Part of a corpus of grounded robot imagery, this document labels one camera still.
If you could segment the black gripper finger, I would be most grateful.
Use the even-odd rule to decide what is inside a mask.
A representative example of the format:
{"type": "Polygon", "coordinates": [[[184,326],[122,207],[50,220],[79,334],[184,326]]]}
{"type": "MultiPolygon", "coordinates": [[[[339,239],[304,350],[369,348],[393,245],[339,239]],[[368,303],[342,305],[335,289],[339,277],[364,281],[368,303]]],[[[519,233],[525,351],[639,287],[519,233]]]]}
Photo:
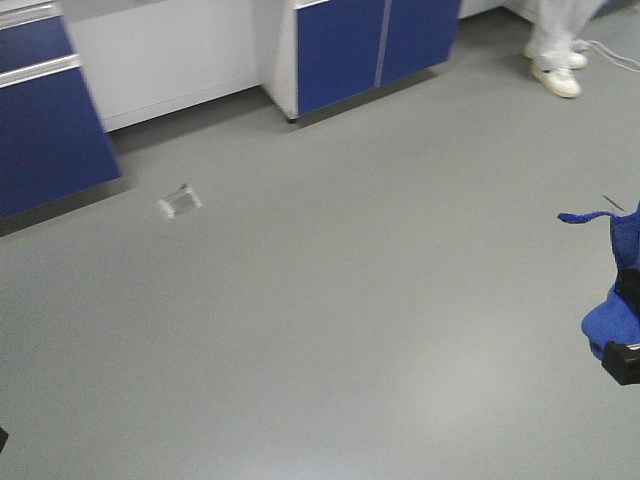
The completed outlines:
{"type": "Polygon", "coordinates": [[[604,349],[602,367],[619,385],[638,384],[639,345],[608,342],[604,349]]]}
{"type": "Polygon", "coordinates": [[[615,291],[629,309],[638,316],[640,313],[640,271],[637,268],[619,270],[615,291]]]}

